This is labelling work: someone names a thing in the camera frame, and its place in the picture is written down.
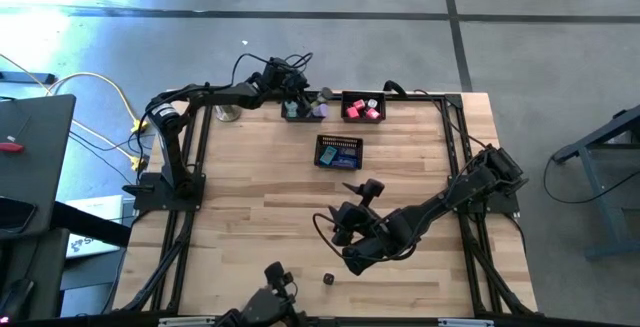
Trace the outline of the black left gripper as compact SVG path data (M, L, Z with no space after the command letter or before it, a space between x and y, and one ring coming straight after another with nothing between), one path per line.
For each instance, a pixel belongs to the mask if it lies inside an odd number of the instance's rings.
M299 96L299 117L307 117L311 111L311 104L303 94L308 87L309 83L303 72L283 59L269 59L259 77L261 91L284 98Z

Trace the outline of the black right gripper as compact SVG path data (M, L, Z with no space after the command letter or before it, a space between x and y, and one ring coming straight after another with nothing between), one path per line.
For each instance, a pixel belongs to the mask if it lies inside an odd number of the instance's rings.
M385 185L368 179L358 186L346 182L343 186L361 196L360 205L364 206L344 202L339 208L328 207L333 220L331 242L341 248L348 270L359 276L375 263L402 259L405 245L392 237L382 219L366 208L382 194Z

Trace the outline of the black slotted plastic basket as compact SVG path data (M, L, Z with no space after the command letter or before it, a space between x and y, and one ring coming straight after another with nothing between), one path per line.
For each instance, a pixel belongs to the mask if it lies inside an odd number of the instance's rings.
M358 118L351 119L347 116L346 109L354 107L353 103L359 99L364 100L365 107L360 110L357 109L359 112ZM376 99L378 101L378 106L374 108L380 113L380 117L378 119L368 119L366 117L366 112L370 109L367 106L367 101L369 99ZM346 123L379 124L386 119L386 96L382 92L343 91L341 95L341 117Z
M323 165L319 158L324 152L327 146L333 146L340 150L341 147L357 147L359 149L359 156L357 159L359 162L359 169L346 169L346 168L336 168L332 167L331 164L329 166ZM315 145L315 153L314 153L314 165L319 168L328 168L328 169L338 169L338 170L360 170L363 165L363 150L364 150L364 142L361 138L353 138L353 137L344 137L344 136L332 136L332 135L318 135L316 138ZM338 152L335 159L338 157L346 157L341 156Z
M309 100L309 102L310 102L310 104L311 104L311 102L313 101L313 99L316 97L317 93L318 93L318 92L311 92L311 93L304 93L304 94L306 95L306 97L308 98L308 100ZM287 119L287 118L286 118L286 109L285 109L285 107L284 107L284 103L285 103L286 101L295 101L295 102L297 102L297 103L298 103L298 102L299 102L299 96L300 96L300 95L298 95L298 96L294 97L293 99L285 100L285 101L282 103L282 107L281 107L281 117L282 117L283 119L285 119L287 122L299 122L299 123L320 123L320 122L322 122L325 118L316 118L316 117L313 117L313 116L312 116L312 109L313 109L312 107L311 107L310 114L309 114L307 117L299 117L299 116L298 116L297 118L293 118L293 119Z

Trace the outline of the white bulb lamp brass base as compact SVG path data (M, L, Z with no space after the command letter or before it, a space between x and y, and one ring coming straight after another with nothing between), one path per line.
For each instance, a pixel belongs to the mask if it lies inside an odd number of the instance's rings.
M218 105L215 107L216 118L221 122L233 122L240 118L242 109L235 105Z

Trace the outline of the white printed box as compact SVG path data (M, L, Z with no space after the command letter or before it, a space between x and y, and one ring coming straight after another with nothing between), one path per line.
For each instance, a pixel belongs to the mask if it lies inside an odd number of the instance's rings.
M123 196L112 195L88 199L69 200L67 205L82 212L119 224L123 223ZM66 250L67 259L88 257L109 252L116 252L118 246L108 244L90 237L71 234Z

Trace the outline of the black crossbar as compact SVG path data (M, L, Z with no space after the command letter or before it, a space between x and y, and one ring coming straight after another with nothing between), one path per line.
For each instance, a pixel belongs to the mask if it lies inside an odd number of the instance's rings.
M52 228L64 228L76 235L126 247L131 228L123 225L122 221L122 218L104 219L61 202L54 203L51 213Z

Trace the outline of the dark grey desk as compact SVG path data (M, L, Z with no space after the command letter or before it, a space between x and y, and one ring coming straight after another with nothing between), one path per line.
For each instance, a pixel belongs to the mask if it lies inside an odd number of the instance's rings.
M75 104L70 94L0 102L0 142L24 147L0 152L0 197L35 206L20 231L0 228L0 240L49 229Z

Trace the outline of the black floor bar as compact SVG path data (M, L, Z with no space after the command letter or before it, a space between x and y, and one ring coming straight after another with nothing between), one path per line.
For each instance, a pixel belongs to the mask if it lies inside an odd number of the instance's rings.
M45 85L51 85L57 80L54 74L50 73L32 73L15 72L15 71L0 71L0 82L7 83L41 83Z

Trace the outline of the dark smartphone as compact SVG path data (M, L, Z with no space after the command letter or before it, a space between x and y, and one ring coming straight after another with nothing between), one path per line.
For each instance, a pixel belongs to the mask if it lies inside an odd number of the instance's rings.
M34 204L0 197L0 231L21 233L37 211Z

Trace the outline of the black computer mouse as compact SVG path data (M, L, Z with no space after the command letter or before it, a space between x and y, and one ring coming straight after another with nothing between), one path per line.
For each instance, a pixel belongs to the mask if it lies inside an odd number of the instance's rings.
M12 282L9 289L0 298L0 324L17 320L22 314L35 282L22 278Z

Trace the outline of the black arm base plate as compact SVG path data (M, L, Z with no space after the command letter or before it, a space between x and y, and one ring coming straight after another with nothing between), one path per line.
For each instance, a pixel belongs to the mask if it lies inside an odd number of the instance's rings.
M515 192L527 182L496 179L480 173L465 175L449 185L447 205L461 214L513 214L519 211Z
M139 211L195 212L202 205L206 176L196 175L184 188L172 187L161 173L144 173L135 187L134 208Z

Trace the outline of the silver bracket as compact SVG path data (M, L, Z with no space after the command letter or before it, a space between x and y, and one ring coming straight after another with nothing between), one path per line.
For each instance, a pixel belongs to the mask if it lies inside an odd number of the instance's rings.
M439 318L438 327L495 327L495 323L484 319Z
M215 318L210 316L188 316L161 318L157 327L213 327Z

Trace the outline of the grey metal table frame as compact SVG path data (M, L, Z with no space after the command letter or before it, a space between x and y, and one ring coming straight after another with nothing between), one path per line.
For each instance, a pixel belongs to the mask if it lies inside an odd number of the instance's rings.
M596 260L614 255L640 252L640 238L633 238L624 218L624 208L615 206L607 200L607 196L624 183L635 177L640 177L640 170L631 172L627 177L607 185L598 176L595 167L593 151L640 151L640 104L628 110L622 110L612 119L593 132L577 141L570 143L549 159L555 164L578 157L584 168L585 176L593 195L583 200L566 201L554 197L554 200L564 204L587 204L594 202L598 207L605 227L607 241L599 246L585 250L587 260Z

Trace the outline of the red handled screwdriver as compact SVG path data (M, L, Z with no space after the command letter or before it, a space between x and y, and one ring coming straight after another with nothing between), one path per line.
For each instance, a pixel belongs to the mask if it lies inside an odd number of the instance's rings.
M22 122L16 124L11 132L0 133L0 152L22 153L25 146L20 141L20 136L29 124L30 117L26 117Z

